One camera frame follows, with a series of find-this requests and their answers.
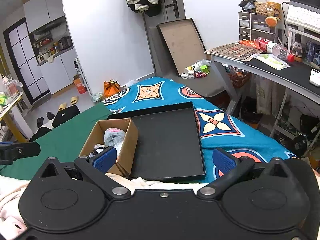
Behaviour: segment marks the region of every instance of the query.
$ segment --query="green cloth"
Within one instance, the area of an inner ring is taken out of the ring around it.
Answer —
[[[30,180],[50,156],[57,157],[60,162],[73,162],[79,156],[95,123],[107,119],[109,114],[111,112],[103,103],[78,114],[36,140],[41,148],[38,156],[16,160],[12,165],[4,167],[0,174]]]

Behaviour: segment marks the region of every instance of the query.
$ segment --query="white keyboard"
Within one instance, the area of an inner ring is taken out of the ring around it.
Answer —
[[[301,26],[303,28],[320,34],[319,13],[304,8],[296,7],[293,5],[289,5],[286,22],[297,26]]]

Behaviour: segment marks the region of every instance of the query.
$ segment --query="yellow slipper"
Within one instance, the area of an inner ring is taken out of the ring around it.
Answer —
[[[78,98],[79,97],[72,97],[71,98],[71,104],[74,105],[74,104],[78,103]]]
[[[63,103],[63,104],[61,104],[60,106],[59,106],[59,110],[58,111],[60,111],[60,110],[62,110],[62,109],[65,109],[67,107],[67,103]]]

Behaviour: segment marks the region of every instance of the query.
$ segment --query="slipper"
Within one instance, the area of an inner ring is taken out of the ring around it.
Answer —
[[[58,111],[60,111],[60,110],[62,110],[62,109],[65,109],[67,107],[67,103],[63,103],[63,104],[61,104],[60,106],[59,106],[59,110]]]
[[[54,118],[54,114],[51,112],[47,112],[47,118],[49,121],[51,121]]]
[[[37,119],[37,127],[38,128],[40,128],[43,125],[43,120],[44,120],[43,117],[40,117],[40,118]]]
[[[71,104],[74,105],[74,104],[78,103],[78,99],[79,99],[78,96],[77,97],[72,97],[71,98]]]

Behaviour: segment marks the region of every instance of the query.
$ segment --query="yellow table leg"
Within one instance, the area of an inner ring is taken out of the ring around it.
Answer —
[[[18,142],[21,142],[21,143],[27,142],[26,138],[20,133],[19,129],[16,127],[16,125],[12,121],[12,119],[11,119],[9,114],[4,115],[2,117],[2,119],[5,121],[5,123],[7,124],[8,128],[13,133],[13,135],[18,140]]]

